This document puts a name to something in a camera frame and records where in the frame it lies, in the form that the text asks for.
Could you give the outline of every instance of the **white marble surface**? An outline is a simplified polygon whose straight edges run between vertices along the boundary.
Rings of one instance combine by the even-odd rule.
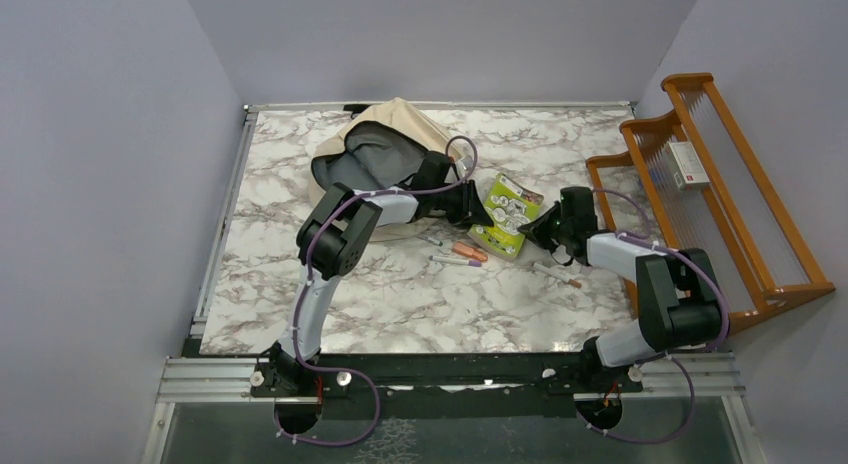
[[[482,195],[504,171],[544,194],[544,208],[559,188],[589,185],[586,158],[625,150],[618,126],[631,117],[625,110],[426,113],[475,140]],[[300,265],[295,234],[311,211],[310,156],[348,119],[340,111],[259,115],[202,353],[256,353],[284,331]],[[611,175],[608,186],[639,194],[633,172]],[[619,228],[640,225],[635,211],[617,199],[612,203]],[[427,234],[470,242],[447,223]],[[491,258],[483,268],[429,262],[435,252],[419,239],[369,245],[336,292],[324,325],[324,352],[569,351],[631,320],[617,277],[602,270],[583,276],[577,266],[561,269],[583,283],[576,289],[531,269],[534,261],[553,265],[532,244],[513,263]]]

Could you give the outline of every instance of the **orange marker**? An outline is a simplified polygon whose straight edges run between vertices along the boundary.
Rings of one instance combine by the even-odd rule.
[[[453,252],[459,254],[460,256],[465,256],[469,259],[475,259],[480,262],[486,262],[489,260],[489,256],[486,255],[480,249],[475,249],[468,244],[457,242],[453,245]]]

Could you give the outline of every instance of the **wooden rack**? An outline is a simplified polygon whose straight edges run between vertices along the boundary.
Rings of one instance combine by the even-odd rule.
[[[586,161],[594,186],[603,187],[600,168],[635,167],[666,245],[699,247],[710,255],[731,302],[731,334],[833,292],[713,76],[676,74],[662,87],[674,108],[623,123],[628,152]],[[660,154],[671,141],[692,143],[709,187],[677,190]],[[607,197],[598,200],[607,227],[615,229]],[[636,286],[625,284],[638,314]]]

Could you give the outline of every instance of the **wall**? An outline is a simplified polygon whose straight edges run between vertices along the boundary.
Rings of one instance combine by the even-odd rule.
[[[835,295],[732,341],[770,463],[848,455],[848,0],[698,0],[637,113],[670,109],[663,77],[709,71]]]
[[[251,104],[636,100],[695,0],[189,0]]]
[[[185,0],[0,0],[0,461],[138,461],[241,105]]]

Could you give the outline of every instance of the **yellow-green package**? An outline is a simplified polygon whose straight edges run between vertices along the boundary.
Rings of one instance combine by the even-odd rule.
[[[473,226],[468,235],[490,254],[512,261],[524,245],[524,235],[518,232],[518,228],[536,219],[542,199],[541,194],[528,191],[500,173],[483,202],[495,225]]]

